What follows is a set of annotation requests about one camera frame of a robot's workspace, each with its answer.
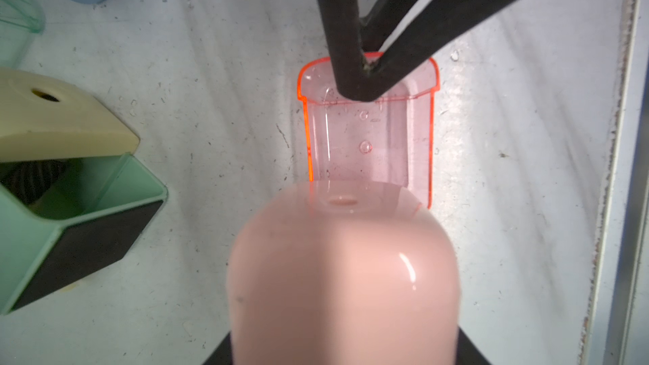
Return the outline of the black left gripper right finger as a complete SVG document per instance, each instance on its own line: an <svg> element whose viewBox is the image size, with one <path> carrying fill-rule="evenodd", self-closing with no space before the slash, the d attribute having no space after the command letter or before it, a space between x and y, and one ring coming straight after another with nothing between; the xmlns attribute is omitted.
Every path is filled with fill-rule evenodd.
<svg viewBox="0 0 649 365"><path fill-rule="evenodd" d="M456 365L490 365L485 356L469 339L466 333L459 328L457 347L456 347Z"/></svg>

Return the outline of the clear pink sharpener tray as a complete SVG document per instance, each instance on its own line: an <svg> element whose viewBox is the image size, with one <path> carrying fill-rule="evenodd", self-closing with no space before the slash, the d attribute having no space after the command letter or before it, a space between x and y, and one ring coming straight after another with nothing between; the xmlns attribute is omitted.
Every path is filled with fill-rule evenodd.
<svg viewBox="0 0 649 365"><path fill-rule="evenodd" d="M309 180L367 180L402 186L433 201L434 98L440 89L433 58L378 100L351 101L335 82L331 59L299 72Z"/></svg>

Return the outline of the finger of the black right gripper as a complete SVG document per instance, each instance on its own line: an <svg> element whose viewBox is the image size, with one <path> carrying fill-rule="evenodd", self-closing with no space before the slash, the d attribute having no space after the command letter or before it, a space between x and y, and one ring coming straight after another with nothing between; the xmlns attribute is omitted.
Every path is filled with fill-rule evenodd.
<svg viewBox="0 0 649 365"><path fill-rule="evenodd" d="M377 0L361 22L363 50L378 50L418 0ZM439 49L516 0L430 0L385 53L365 66L362 101L374 101Z"/></svg>
<svg viewBox="0 0 649 365"><path fill-rule="evenodd" d="M336 88L346 99L369 101L358 0L317 0Z"/></svg>

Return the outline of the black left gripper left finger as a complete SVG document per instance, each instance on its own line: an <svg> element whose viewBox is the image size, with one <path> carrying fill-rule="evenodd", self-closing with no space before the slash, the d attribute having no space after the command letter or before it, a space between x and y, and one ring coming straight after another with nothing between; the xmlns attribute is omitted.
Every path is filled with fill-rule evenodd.
<svg viewBox="0 0 649 365"><path fill-rule="evenodd" d="M203 365L233 365L231 334L228 333Z"/></svg>

